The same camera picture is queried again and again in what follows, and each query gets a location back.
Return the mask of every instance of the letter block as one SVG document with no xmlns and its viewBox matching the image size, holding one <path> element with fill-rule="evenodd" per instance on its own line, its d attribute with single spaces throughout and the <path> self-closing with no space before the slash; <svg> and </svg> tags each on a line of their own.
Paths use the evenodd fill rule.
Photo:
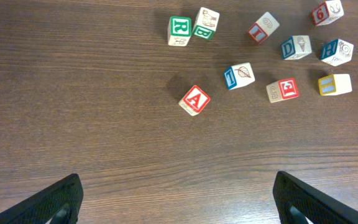
<svg viewBox="0 0 358 224">
<path fill-rule="evenodd" d="M 193 34 L 211 40 L 218 26 L 219 13 L 201 7 L 194 24 Z"/>
<path fill-rule="evenodd" d="M 191 37 L 191 19 L 172 16 L 168 23 L 168 45 L 184 47 Z"/>
<path fill-rule="evenodd" d="M 311 44 L 308 35 L 295 35 L 281 44 L 284 60 L 298 60 L 311 54 Z"/>
<path fill-rule="evenodd" d="M 280 26 L 276 19 L 266 12 L 261 18 L 259 18 L 254 25 L 248 30 L 248 34 L 258 43 L 262 43 L 267 37 L 273 34 L 273 32 Z"/>
<path fill-rule="evenodd" d="M 194 85 L 179 101 L 179 105 L 192 116 L 198 115 L 209 103 L 211 98 L 198 86 Z"/>
<path fill-rule="evenodd" d="M 341 0 L 325 1 L 311 12 L 316 26 L 328 25 L 344 14 Z"/>
<path fill-rule="evenodd" d="M 229 90 L 249 85 L 255 81 L 250 63 L 233 65 L 223 73 L 226 87 Z"/>
<path fill-rule="evenodd" d="M 332 66 L 342 65 L 352 60 L 353 48 L 353 44 L 336 39 L 323 47 L 320 60 Z"/>
<path fill-rule="evenodd" d="M 287 78 L 266 86 L 271 103 L 293 99 L 299 96 L 298 87 L 294 78 Z"/>
<path fill-rule="evenodd" d="M 349 74 L 328 75 L 318 80 L 321 96 L 336 96 L 352 91 Z"/>
</svg>

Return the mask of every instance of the wood grain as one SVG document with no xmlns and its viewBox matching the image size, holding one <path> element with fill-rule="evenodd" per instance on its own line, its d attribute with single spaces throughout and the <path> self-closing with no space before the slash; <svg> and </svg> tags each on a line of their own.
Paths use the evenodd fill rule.
<svg viewBox="0 0 358 224">
<path fill-rule="evenodd" d="M 315 27 L 317 1 L 0 0 L 0 212 L 71 173 L 79 223 L 279 223 L 278 170 L 358 210 L 358 1 Z M 170 16 L 221 13 L 213 40 L 169 47 Z M 269 11 L 262 45 L 246 30 Z M 315 53 L 283 61 L 310 35 Z M 341 38 L 353 60 L 332 67 Z M 226 90 L 223 71 L 250 62 L 255 83 Z M 349 73 L 353 92 L 319 96 L 317 79 Z M 296 78 L 300 97 L 269 103 L 265 86 Z M 211 98 L 189 116 L 192 85 Z"/>
</svg>

